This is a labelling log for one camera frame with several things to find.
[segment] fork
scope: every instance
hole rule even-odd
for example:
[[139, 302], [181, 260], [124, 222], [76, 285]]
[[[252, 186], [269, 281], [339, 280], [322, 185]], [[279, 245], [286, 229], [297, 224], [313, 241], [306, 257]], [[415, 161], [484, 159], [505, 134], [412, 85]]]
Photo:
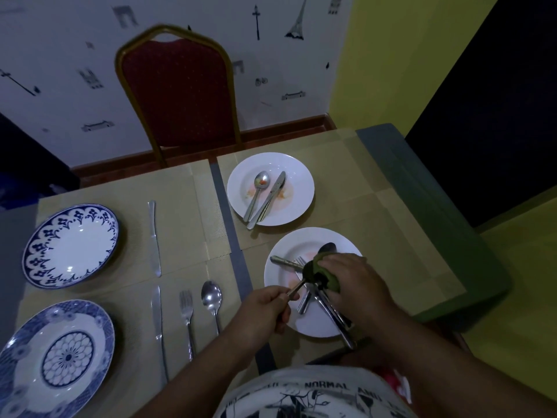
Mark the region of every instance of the fork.
[[191, 300], [191, 291], [182, 290], [180, 292], [180, 309], [182, 310], [182, 319], [185, 326], [188, 328], [188, 355], [189, 361], [193, 361], [196, 355], [193, 346], [193, 332], [191, 330], [191, 316], [193, 316], [193, 301]]
[[[298, 258], [296, 258], [296, 262], [297, 262], [298, 264], [304, 266], [304, 265], [306, 265], [306, 262], [307, 262], [307, 261], [306, 261], [305, 259], [303, 259], [301, 256], [299, 256]], [[298, 311], [298, 313], [299, 313], [300, 315], [304, 315], [304, 314], [306, 313], [306, 310], [308, 309], [308, 305], [309, 305], [309, 303], [310, 303], [310, 299], [311, 299], [311, 297], [310, 297], [310, 291], [307, 290], [307, 288], [306, 288], [306, 293], [305, 293], [305, 295], [303, 296], [303, 298], [302, 298], [302, 300], [300, 301], [300, 303], [298, 304], [298, 309], [297, 309], [297, 311]]]

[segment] patterned plate rim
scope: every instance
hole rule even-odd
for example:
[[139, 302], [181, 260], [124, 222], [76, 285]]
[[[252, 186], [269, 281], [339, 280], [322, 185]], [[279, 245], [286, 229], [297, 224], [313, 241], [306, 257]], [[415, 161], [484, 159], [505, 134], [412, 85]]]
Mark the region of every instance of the patterned plate rim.
[[[103, 208], [105, 210], [107, 210], [112, 217], [114, 218], [115, 222], [116, 222], [116, 242], [114, 244], [114, 247], [111, 249], [110, 253], [108, 254], [108, 257], [106, 257], [106, 259], [102, 262], [101, 265], [98, 266], [98, 268], [93, 271], [92, 273], [86, 274], [84, 275], [80, 280], [78, 281], [74, 281], [72, 283], [69, 283], [67, 285], [64, 286], [60, 286], [60, 287], [56, 287], [56, 288], [51, 288], [51, 287], [47, 287], [47, 286], [42, 286], [40, 284], [37, 284], [33, 281], [33, 279], [29, 276], [29, 274], [27, 273], [27, 270], [25, 269], [25, 258], [26, 258], [26, 254], [27, 254], [27, 250], [29, 249], [29, 246], [31, 245], [31, 243], [35, 240], [35, 236], [37, 235], [37, 233], [43, 228], [43, 226], [45, 225], [45, 223], [48, 223], [49, 221], [51, 221], [53, 218], [55, 218], [56, 216], [60, 215], [61, 213], [64, 213], [68, 210], [72, 210], [74, 208], [78, 208], [78, 207], [96, 207], [96, 208]], [[37, 228], [33, 231], [33, 234], [31, 235], [31, 237], [29, 238], [29, 240], [27, 241], [27, 244], [25, 245], [25, 250], [23, 251], [23, 255], [21, 257], [21, 269], [23, 270], [23, 275], [25, 276], [25, 278], [27, 279], [27, 281], [35, 286], [36, 288], [39, 289], [45, 289], [45, 290], [58, 290], [58, 289], [65, 289], [65, 288], [69, 288], [70, 286], [76, 285], [82, 281], [84, 281], [85, 279], [87, 279], [89, 276], [91, 276], [94, 273], [97, 273], [101, 268], [104, 267], [104, 265], [108, 262], [108, 260], [112, 257], [112, 254], [114, 253], [114, 251], [116, 250], [116, 246], [118, 245], [118, 239], [120, 237], [120, 225], [118, 223], [118, 218], [116, 217], [116, 215], [114, 214], [114, 212], [101, 204], [75, 204], [71, 207], [67, 207], [64, 208], [63, 210], [60, 210], [56, 213], [54, 213], [52, 216], [50, 216], [49, 218], [47, 218], [46, 220], [44, 220], [39, 226], [37, 226]]]
[[[12, 336], [10, 337], [10, 339], [8, 340], [8, 342], [4, 345], [4, 347], [3, 347], [2, 350], [0, 351], [0, 358], [1, 358], [2, 355], [3, 355], [3, 353], [4, 353], [4, 351], [5, 351], [6, 349], [9, 349], [9, 348], [12, 347], [12, 346], [9, 345], [9, 344], [10, 344], [10, 341], [13, 339], [13, 337], [14, 337], [15, 335], [17, 335], [21, 330], [23, 330], [24, 327], [25, 327], [32, 319], [34, 319], [35, 317], [41, 315], [42, 313], [45, 313], [45, 315], [46, 315], [46, 311], [48, 311], [48, 310], [51, 309], [51, 308], [54, 308], [54, 307], [63, 308], [64, 305], [66, 305], [66, 304], [71, 304], [71, 303], [74, 303], [74, 302], [83, 302], [83, 303], [86, 303], [86, 304], [91, 304], [91, 305], [94, 305], [95, 307], [97, 307], [97, 308], [99, 309], [99, 311], [101, 312], [101, 314], [104, 315], [104, 318], [106, 318], [106, 322], [107, 322], [107, 323], [110, 323], [110, 327], [109, 327], [109, 329], [108, 329], [108, 335], [105, 334], [105, 341], [106, 341], [110, 336], [112, 336], [113, 342], [112, 342], [111, 348], [109, 349], [110, 357], [108, 358], [108, 363], [107, 363], [106, 367], [100, 372], [100, 373], [102, 374], [102, 377], [101, 377], [100, 381], [98, 382], [97, 386], [93, 388], [93, 390], [90, 390], [91, 385], [94, 384], [94, 381], [91, 379], [91, 382], [89, 383], [89, 385], [88, 385], [88, 386], [83, 390], [83, 392], [81, 392], [81, 394], [80, 394], [80, 395], [82, 395], [83, 393], [85, 393], [85, 392], [87, 392], [87, 391], [90, 391], [89, 397], [88, 397], [87, 400], [83, 403], [83, 405], [81, 405], [72, 415], [69, 415], [68, 418], [73, 417], [73, 416], [76, 415], [79, 411], [81, 411], [81, 410], [85, 407], [85, 405], [88, 404], [88, 402], [89, 402], [89, 401], [91, 400], [91, 398], [95, 395], [95, 393], [97, 393], [97, 390], [98, 390], [99, 387], [102, 385], [102, 382], [104, 381], [106, 375], [108, 374], [108, 369], [110, 368], [110, 365], [112, 364], [112, 359], [113, 359], [113, 357], [114, 357], [114, 349], [115, 349], [115, 345], [116, 345], [116, 334], [115, 334], [115, 331], [114, 331], [114, 323], [112, 322], [112, 318], [110, 318], [109, 314], [106, 312], [106, 310], [105, 310], [103, 307], [101, 307], [101, 306], [100, 306], [98, 303], [96, 303], [96, 302], [93, 302], [93, 301], [90, 301], [90, 300], [86, 300], [86, 299], [70, 299], [70, 300], [65, 300], [65, 301], [63, 301], [63, 302], [57, 302], [57, 303], [55, 303], [55, 304], [52, 304], [52, 305], [50, 305], [49, 307], [46, 307], [45, 309], [42, 309], [41, 311], [39, 311], [38, 313], [36, 313], [36, 314], [33, 315], [32, 317], [30, 317], [29, 320], [25, 321], [25, 323], [23, 323], [23, 324], [18, 328], [18, 330], [15, 331], [15, 332], [12, 334]], [[38, 333], [41, 329], [43, 329], [43, 328], [44, 328], [44, 326], [41, 327], [39, 330], [37, 330], [35, 333], [33, 333], [33, 336], [32, 336], [32, 337], [34, 337], [35, 334], [37, 334], [37, 333]], [[14, 374], [10, 374], [10, 381], [12, 382], [12, 384], [13, 384], [13, 381], [14, 381], [14, 376], [15, 376]], [[77, 399], [79, 399], [79, 396], [78, 396], [77, 398], [75, 398], [74, 400], [72, 400], [71, 402], [67, 403], [67, 404], [66, 404], [66, 407], [68, 407], [68, 405], [71, 405], [74, 401], [76, 401]], [[41, 415], [41, 416], [44, 415], [44, 413], [42, 413], [42, 412], [35, 412], [35, 414], [39, 414], [39, 415]]]

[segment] floor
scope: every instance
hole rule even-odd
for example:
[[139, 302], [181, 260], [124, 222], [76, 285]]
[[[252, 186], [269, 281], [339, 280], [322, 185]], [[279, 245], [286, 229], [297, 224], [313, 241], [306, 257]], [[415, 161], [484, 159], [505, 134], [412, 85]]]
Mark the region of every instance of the floor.
[[[274, 144], [276, 142], [286, 141], [289, 139], [300, 138], [302, 136], [313, 135], [316, 133], [326, 132], [327, 128], [322, 126], [311, 127], [309, 129], [304, 129], [296, 132], [290, 132], [282, 135], [271, 136], [269, 138], [252, 140], [244, 143], [244, 149], [250, 149], [255, 147], [261, 147], [263, 145]], [[215, 163], [219, 155], [230, 154], [236, 151], [236, 147], [222, 147], [217, 149], [212, 149], [209, 151], [203, 151], [195, 154], [175, 156], [167, 159], [167, 163], [170, 167], [191, 163], [192, 161], [199, 160], [209, 160], [210, 163]], [[153, 172], [159, 170], [160, 166], [157, 162], [152, 161], [149, 163], [135, 165], [128, 168], [123, 168], [120, 170], [113, 170], [106, 173], [97, 174], [94, 176], [82, 177], [81, 178], [81, 188], [88, 188], [90, 186], [95, 186], [101, 183], [107, 183], [112, 181], [117, 181], [120, 179], [125, 179], [127, 177], [137, 176], [143, 173]]]

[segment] person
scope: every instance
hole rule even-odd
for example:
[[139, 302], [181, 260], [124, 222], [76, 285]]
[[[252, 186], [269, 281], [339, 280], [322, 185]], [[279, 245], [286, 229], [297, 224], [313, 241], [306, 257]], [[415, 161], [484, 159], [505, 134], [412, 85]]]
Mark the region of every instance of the person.
[[[408, 377], [414, 393], [427, 393], [427, 417], [557, 416], [557, 403], [449, 343], [412, 320], [394, 303], [385, 282], [353, 254], [321, 262], [340, 293], [331, 303], [365, 331]], [[231, 323], [135, 418], [144, 417], [415, 417], [408, 404], [364, 368], [304, 365], [265, 373], [223, 399], [233, 377], [290, 317], [288, 288], [267, 287], [246, 297]]]

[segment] person's left hand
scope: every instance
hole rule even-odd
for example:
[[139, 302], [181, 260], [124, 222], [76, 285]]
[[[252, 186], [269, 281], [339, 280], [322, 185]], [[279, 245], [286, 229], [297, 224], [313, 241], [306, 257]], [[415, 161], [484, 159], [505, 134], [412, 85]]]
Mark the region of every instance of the person's left hand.
[[291, 312], [286, 296], [289, 290], [282, 286], [254, 290], [244, 299], [223, 331], [223, 335], [231, 340], [233, 346], [239, 347], [240, 354], [249, 361], [273, 333], [284, 333]]

